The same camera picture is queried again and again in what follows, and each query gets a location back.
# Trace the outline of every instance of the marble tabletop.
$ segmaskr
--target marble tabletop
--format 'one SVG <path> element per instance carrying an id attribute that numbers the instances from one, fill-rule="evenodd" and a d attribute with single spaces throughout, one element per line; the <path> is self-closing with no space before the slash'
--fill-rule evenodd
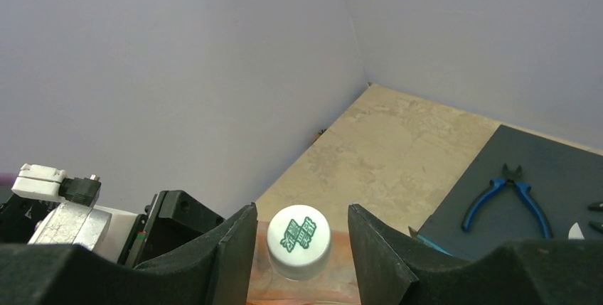
<path id="1" fill-rule="evenodd" d="M 347 231 L 348 205 L 359 203 L 408 233 L 433 214 L 500 124 L 372 85 L 260 197 L 258 220 L 307 204 Z"/>

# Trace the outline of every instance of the orange translucent bottle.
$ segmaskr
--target orange translucent bottle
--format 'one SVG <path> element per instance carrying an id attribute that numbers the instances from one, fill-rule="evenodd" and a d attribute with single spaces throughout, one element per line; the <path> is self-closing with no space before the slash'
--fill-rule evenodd
<path id="1" fill-rule="evenodd" d="M 322 273 L 310 280 L 295 281 L 283 277 L 272 267 L 267 230 L 268 223 L 257 224 L 247 304 L 360 304 L 347 232 L 331 231 L 331 256 Z"/>

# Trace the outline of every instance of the black connector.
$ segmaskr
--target black connector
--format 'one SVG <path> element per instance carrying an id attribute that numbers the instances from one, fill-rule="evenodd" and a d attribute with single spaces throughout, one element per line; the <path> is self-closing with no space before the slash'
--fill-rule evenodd
<path id="1" fill-rule="evenodd" d="M 100 182 L 88 178 L 65 178 L 58 195 L 66 200 L 90 207 L 98 199 Z"/>

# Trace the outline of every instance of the bottle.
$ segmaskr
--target bottle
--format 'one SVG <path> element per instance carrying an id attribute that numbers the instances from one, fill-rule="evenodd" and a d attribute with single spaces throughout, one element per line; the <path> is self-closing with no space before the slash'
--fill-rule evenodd
<path id="1" fill-rule="evenodd" d="M 258 223 L 247 304 L 360 304 L 349 234 L 307 205 Z"/>

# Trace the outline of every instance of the blue pliers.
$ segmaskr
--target blue pliers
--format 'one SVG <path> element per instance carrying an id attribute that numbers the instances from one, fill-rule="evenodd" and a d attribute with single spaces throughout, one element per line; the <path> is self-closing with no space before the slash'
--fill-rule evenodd
<path id="1" fill-rule="evenodd" d="M 477 198 L 473 201 L 473 203 L 469 206 L 465 214 L 465 218 L 463 219 L 463 224 L 461 228 L 464 232 L 468 232 L 471 228 L 471 222 L 473 217 L 477 213 L 477 210 L 490 198 L 496 195 L 499 191 L 502 191 L 506 186 L 513 186 L 515 188 L 515 192 L 517 196 L 521 199 L 523 204 L 525 204 L 530 212 L 534 214 L 536 219 L 538 220 L 538 224 L 540 224 L 540 229 L 543 231 L 543 236 L 545 239 L 553 238 L 553 231 L 550 228 L 550 224 L 548 219 L 540 208 L 538 203 L 530 196 L 530 189 L 532 188 L 530 184 L 526 182 L 522 182 L 519 180 L 522 174 L 521 165 L 517 166 L 515 171 L 509 170 L 507 164 L 503 165 L 503 177 L 504 178 L 495 178 L 490 180 L 490 188 L 486 189 L 483 193 L 481 193 Z"/>

